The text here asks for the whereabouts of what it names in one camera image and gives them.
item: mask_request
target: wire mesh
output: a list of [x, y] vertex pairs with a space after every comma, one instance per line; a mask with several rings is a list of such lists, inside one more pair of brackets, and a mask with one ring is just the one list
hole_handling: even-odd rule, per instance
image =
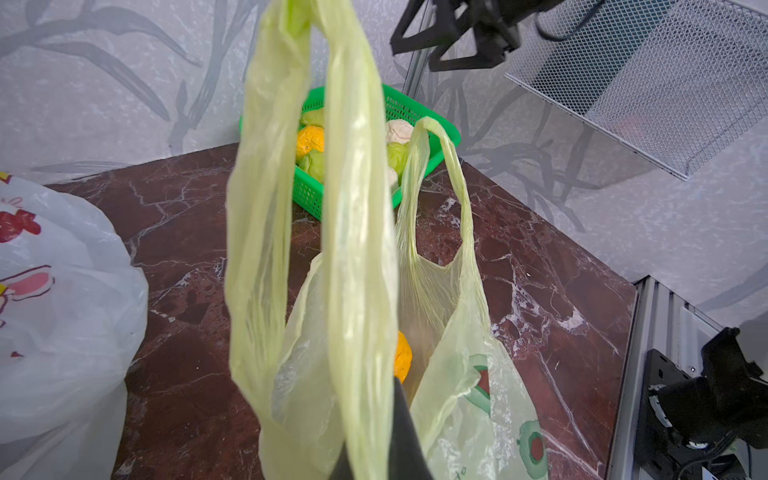
[[[539, 16], [566, 35], [595, 4]], [[507, 76], [686, 180], [768, 115], [768, 17], [723, 0], [607, 0], [564, 42], [532, 25]]]

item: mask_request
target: black cable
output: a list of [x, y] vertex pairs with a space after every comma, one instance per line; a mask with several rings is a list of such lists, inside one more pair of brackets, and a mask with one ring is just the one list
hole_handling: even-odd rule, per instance
[[677, 467], [677, 470], [675, 470], [675, 472], [672, 474], [672, 478], [674, 478], [674, 480], [680, 480], [683, 472], [688, 470], [688, 467], [696, 465], [697, 463], [716, 459], [720, 456], [720, 454], [725, 452], [728, 447], [730, 447], [730, 444], [733, 443], [733, 440], [736, 440], [736, 433], [731, 430], [730, 432], [723, 435], [723, 438], [721, 438], [720, 441], [709, 452], [705, 453], [699, 458], [689, 460]]
[[576, 28], [574, 28], [573, 31], [571, 31], [571, 33], [569, 33], [568, 35], [565, 35], [564, 37], [558, 37], [556, 35], [552, 35], [544, 31], [544, 29], [541, 28], [541, 25], [538, 23], [538, 12], [536, 12], [536, 15], [535, 15], [536, 30], [538, 31], [539, 36], [541, 36], [544, 40], [566, 41], [570, 37], [574, 36], [574, 34], [577, 31], [581, 30], [581, 27], [585, 26], [587, 22], [589, 22], [592, 19], [592, 17], [594, 17], [594, 15], [598, 13], [598, 10], [600, 10], [600, 7], [602, 7], [605, 4], [605, 2], [606, 0], [600, 0], [598, 3], [594, 4], [594, 6], [590, 9], [590, 11], [587, 12], [587, 14], [584, 16], [584, 18], [581, 19], [581, 22], [579, 22], [579, 24], [576, 25]]
[[749, 466], [749, 473], [750, 473], [749, 477], [750, 477], [750, 480], [751, 480], [751, 478], [752, 478], [752, 447], [750, 447], [749, 443], [746, 444], [746, 460], [750, 463], [750, 466]]

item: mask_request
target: leaf pattern wallpaper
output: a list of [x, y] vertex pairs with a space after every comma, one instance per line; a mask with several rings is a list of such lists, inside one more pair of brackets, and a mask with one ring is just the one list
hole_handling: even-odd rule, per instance
[[[355, 1], [389, 83], [399, 78], [389, 36], [405, 4]], [[243, 79], [266, 5], [0, 3], [0, 167], [49, 183], [236, 142]], [[314, 40], [319, 86], [327, 47], [320, 35]]]
[[[471, 53], [462, 39], [447, 55]], [[724, 326], [768, 322], [766, 119], [683, 182], [507, 68], [422, 79], [417, 100], [459, 128], [465, 161], [628, 280], [652, 275]]]
[[[238, 140], [243, 77], [268, 0], [0, 2], [0, 170], [69, 180]], [[353, 0], [382, 80], [406, 0]], [[466, 55], [459, 42], [449, 55]], [[327, 45], [313, 35], [313, 86]], [[688, 182], [504, 78], [426, 72], [417, 100], [459, 154], [630, 281], [653, 275], [723, 325], [768, 311], [768, 122]]]

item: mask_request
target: orange ball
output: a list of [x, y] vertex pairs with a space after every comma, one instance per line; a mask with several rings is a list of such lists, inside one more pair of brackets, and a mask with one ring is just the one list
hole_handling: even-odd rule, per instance
[[397, 353], [395, 353], [395, 376], [403, 383], [408, 376], [408, 371], [411, 369], [411, 361], [413, 361], [413, 351], [408, 344], [406, 336], [402, 332], [397, 332]]

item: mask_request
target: brown marble countertop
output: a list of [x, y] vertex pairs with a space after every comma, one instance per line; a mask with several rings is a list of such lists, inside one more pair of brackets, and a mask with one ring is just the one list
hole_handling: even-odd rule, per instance
[[[149, 282], [115, 479], [262, 478], [259, 424], [227, 367], [224, 198], [236, 152], [227, 145], [53, 186], [101, 208]], [[536, 407], [550, 478], [603, 478], [635, 289], [475, 168], [463, 170], [493, 328]], [[320, 249], [319, 222], [295, 204], [293, 218], [291, 303]], [[458, 218], [441, 166], [419, 195], [419, 252], [449, 262]]]

